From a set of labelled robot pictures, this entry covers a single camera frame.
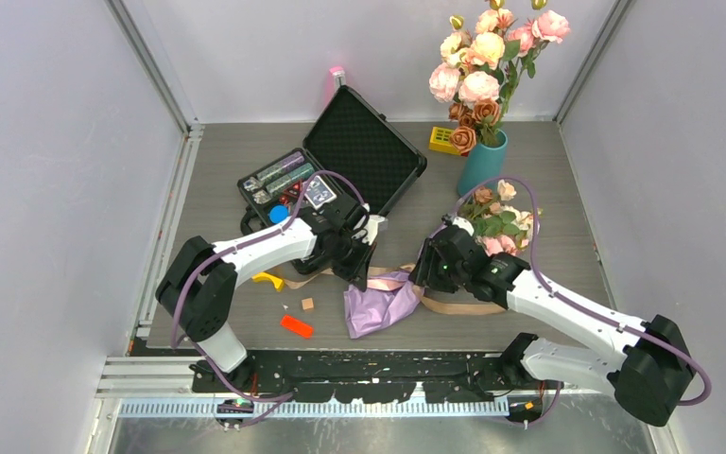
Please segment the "tan ribbon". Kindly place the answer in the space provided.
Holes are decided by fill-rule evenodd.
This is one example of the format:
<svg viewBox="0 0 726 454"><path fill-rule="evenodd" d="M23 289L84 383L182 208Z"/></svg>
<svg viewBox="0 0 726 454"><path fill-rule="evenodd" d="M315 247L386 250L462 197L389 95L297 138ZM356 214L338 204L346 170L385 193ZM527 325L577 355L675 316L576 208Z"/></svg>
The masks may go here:
<svg viewBox="0 0 726 454"><path fill-rule="evenodd" d="M399 267L373 267L371 268L371 273L375 273L377 275L384 274L386 272L391 271L412 271L415 268L414 263L408 263L401 265ZM319 271L317 273L314 273L311 277L307 278L306 280L302 281L293 281L286 279L284 277L280 277L280 280L282 281L282 284L276 284L275 287L281 291L284 287L288 287L291 289L297 289L302 288L306 286L308 283L314 281L319 275L321 274L327 274L332 275L333 273L330 270L324 270ZM437 300L433 300L432 298L429 298L427 296L418 296L419 301L429 310L443 314L443 315L460 315L460 316L487 316L487 315L494 315L494 314L500 314L505 312L505 309L499 306L489 306L489 305L480 305L480 304L457 304L457 303L443 303L439 302Z"/></svg>

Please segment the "purple flower bouquet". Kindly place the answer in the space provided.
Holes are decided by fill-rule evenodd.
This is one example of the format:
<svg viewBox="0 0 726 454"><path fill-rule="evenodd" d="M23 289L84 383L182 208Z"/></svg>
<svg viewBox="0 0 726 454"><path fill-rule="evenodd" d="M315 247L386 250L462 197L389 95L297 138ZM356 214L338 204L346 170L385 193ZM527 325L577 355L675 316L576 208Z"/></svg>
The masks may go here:
<svg viewBox="0 0 726 454"><path fill-rule="evenodd" d="M537 218L544 214L544 209L533 203L529 210L519 210L510 204L516 195L514 180L502 179L495 189L481 185L460 199L457 215L472 222L474 240L489 255L518 256L533 243ZM409 274L410 271L391 271L371 275L365 291L348 287L344 292L344 316L351 339L384 330L423 305L418 296L427 296L431 289L413 285Z"/></svg>

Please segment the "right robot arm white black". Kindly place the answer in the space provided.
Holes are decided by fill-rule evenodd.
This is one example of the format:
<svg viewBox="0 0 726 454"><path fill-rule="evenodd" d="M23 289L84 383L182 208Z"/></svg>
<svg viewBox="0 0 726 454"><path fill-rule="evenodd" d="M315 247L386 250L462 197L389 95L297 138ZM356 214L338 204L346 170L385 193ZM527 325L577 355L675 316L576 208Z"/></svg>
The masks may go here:
<svg viewBox="0 0 726 454"><path fill-rule="evenodd" d="M665 426L698 372L670 319L650 321L597 304L563 288L509 253L487 253L464 228L450 224L423 243L410 281L454 293L464 289L539 320L578 341L556 344L522 332L502 352L497 370L514 388L555 381L608 395L650 426Z"/></svg>

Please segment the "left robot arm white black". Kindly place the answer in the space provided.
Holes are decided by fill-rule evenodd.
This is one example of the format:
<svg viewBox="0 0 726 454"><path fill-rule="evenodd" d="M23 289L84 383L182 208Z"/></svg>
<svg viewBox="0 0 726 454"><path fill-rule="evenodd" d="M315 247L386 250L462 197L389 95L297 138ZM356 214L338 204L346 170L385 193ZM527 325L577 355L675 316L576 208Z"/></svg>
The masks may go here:
<svg viewBox="0 0 726 454"><path fill-rule="evenodd" d="M229 314L235 290L253 275L286 262L316 258L332 274L363 288L385 218L356 202L301 208L287 220L234 240L188 239L155 290L157 302L183 333L216 365L227 390L244 390L252 377L247 350Z"/></svg>

